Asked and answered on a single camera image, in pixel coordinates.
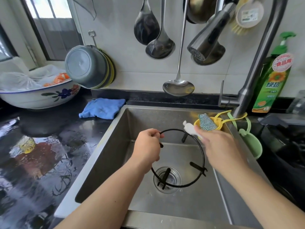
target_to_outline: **dish soap bottle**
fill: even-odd
[[[252,112],[269,112],[276,97],[283,89],[294,59],[293,54],[287,53],[286,41],[295,36],[294,32],[281,33],[280,37],[283,38],[283,41],[273,50],[271,56],[265,59],[250,105]]]

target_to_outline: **hand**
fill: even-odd
[[[142,131],[139,133],[136,141],[131,160],[139,164],[147,173],[152,164],[160,159],[160,143],[159,138],[164,138],[160,135],[160,131],[154,128]]]
[[[197,126],[195,130],[202,136],[210,164],[225,178],[249,168],[244,153],[232,135],[220,130],[205,131]]]

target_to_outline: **sunflower logo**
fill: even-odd
[[[277,72],[274,71],[269,75],[269,82],[282,82],[286,78],[286,72]]]

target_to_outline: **blue towel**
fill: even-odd
[[[92,100],[86,105],[83,112],[79,114],[79,118],[97,116],[102,119],[113,120],[125,104],[125,101],[124,99],[109,100],[103,98]]]

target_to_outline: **white wall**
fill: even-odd
[[[181,41],[183,0],[166,1],[165,28],[175,42],[176,50],[164,60],[153,60],[145,53],[134,36],[135,19],[142,6],[142,0],[93,0],[97,19],[82,7],[76,5],[81,30],[86,45],[93,45],[89,30],[96,31],[97,45],[115,61],[117,78],[108,88],[126,90],[162,91],[162,84],[175,78]],[[227,26],[219,42],[225,46],[223,58],[210,66],[199,66],[191,61],[186,46],[205,25],[187,23],[184,50],[182,54],[182,78],[195,85],[195,92],[219,93],[221,81],[225,80],[224,93],[237,94],[249,72],[261,36],[271,11],[272,0],[261,0],[265,7],[262,22],[246,36],[237,36]],[[149,0],[150,6],[160,23],[160,0]],[[298,36],[290,40],[289,50],[296,56],[288,81],[281,96],[294,97],[305,89],[305,0],[289,0],[278,35],[282,31],[295,31]],[[272,48],[280,43],[277,37]]]

